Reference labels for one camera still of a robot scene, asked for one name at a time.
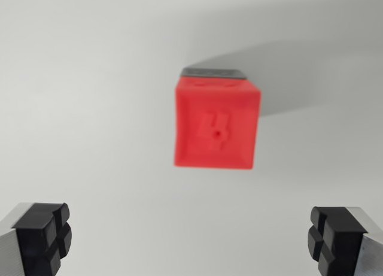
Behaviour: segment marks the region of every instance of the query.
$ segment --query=3d printed cube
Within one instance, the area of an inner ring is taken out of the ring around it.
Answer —
[[[177,166],[253,167],[261,93],[243,73],[186,68],[175,93]]]

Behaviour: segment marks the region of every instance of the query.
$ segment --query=embossed symbol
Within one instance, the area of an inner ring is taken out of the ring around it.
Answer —
[[[220,151],[229,139],[229,115],[225,113],[205,113],[198,130],[200,137],[209,138],[209,149]]]

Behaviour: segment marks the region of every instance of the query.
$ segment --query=black rubber pad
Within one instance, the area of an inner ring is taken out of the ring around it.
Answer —
[[[367,231],[345,207],[314,207],[308,246],[322,276],[353,276]]]
[[[26,276],[55,276],[70,249],[67,204],[36,203],[13,226]]]
[[[235,78],[246,80],[247,77],[236,69],[206,69],[206,68],[184,68],[181,73],[183,77],[215,77],[215,78]]]

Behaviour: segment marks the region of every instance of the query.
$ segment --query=red cube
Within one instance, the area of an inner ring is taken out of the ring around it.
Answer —
[[[253,167],[261,92],[243,73],[186,68],[175,94],[175,165]]]

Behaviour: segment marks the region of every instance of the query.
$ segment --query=hole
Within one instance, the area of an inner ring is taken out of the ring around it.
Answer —
[[[219,138],[221,137],[221,132],[220,131],[215,131],[214,132],[214,138]]]

